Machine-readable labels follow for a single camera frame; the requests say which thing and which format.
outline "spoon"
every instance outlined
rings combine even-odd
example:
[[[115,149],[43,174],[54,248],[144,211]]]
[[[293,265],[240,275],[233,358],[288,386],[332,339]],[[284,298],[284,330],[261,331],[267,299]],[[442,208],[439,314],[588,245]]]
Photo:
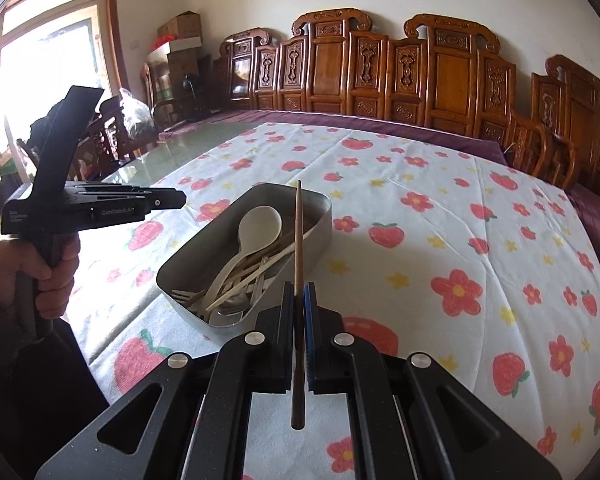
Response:
[[[200,312],[204,312],[216,300],[222,284],[234,267],[243,258],[269,247],[276,241],[281,229],[280,213],[268,205],[255,207],[242,217],[238,226],[240,251],[226,263],[209,286],[202,300]]]

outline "plastic bag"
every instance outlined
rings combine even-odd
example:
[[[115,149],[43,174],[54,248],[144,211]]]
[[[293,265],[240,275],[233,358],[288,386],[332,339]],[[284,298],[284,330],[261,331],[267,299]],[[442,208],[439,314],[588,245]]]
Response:
[[[120,89],[122,96],[122,114],[125,117],[125,128],[130,139],[137,139],[145,133],[154,132],[154,120],[149,107],[131,95],[125,88]]]

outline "floral tablecloth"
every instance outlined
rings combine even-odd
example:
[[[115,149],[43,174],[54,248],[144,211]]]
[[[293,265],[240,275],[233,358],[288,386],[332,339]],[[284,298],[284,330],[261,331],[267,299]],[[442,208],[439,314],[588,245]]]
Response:
[[[573,207],[526,174],[381,134],[263,124],[159,183],[187,193],[182,210],[84,233],[68,320],[106,396],[172,350],[217,350],[154,275],[251,186],[297,179],[333,201],[333,241],[308,277],[320,304],[382,352],[431,354],[575,478],[600,446],[600,266]],[[354,478],[343,396],[309,396],[299,432],[289,396],[252,410],[248,478]]]

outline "purple cloth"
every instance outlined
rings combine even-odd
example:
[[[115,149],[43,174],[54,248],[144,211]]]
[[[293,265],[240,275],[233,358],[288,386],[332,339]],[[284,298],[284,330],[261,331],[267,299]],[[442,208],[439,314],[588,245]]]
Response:
[[[568,195],[596,252],[600,251],[600,197],[580,184]]]
[[[204,122],[216,123],[292,123],[309,124],[311,126],[332,126],[334,128],[348,128],[350,130],[363,130],[375,134],[386,134],[403,139],[420,140],[442,148],[449,148],[457,152],[480,156],[507,166],[507,161],[502,155],[502,150],[497,142],[492,140],[474,139],[456,134],[439,132],[420,126],[390,123],[378,119],[362,117],[310,114],[307,112],[267,112],[267,111],[236,111],[226,112],[212,116]]]

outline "metal container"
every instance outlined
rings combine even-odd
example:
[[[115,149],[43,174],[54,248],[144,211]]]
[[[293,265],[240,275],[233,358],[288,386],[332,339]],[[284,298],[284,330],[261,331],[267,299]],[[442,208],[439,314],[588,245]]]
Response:
[[[280,304],[285,282],[294,279],[293,254],[289,257],[263,296],[242,317],[229,326],[212,326],[181,306],[171,296],[176,290],[195,292],[207,288],[225,263],[239,250],[238,225],[247,211],[268,205],[282,217],[282,233],[294,229],[296,189],[280,184],[258,184],[239,197],[184,244],[160,268],[156,276],[158,288],[175,311],[212,341],[224,344],[237,335],[252,330],[261,310]],[[315,229],[304,240],[304,275],[318,262],[331,241],[331,200],[318,192],[302,190],[304,230]]]

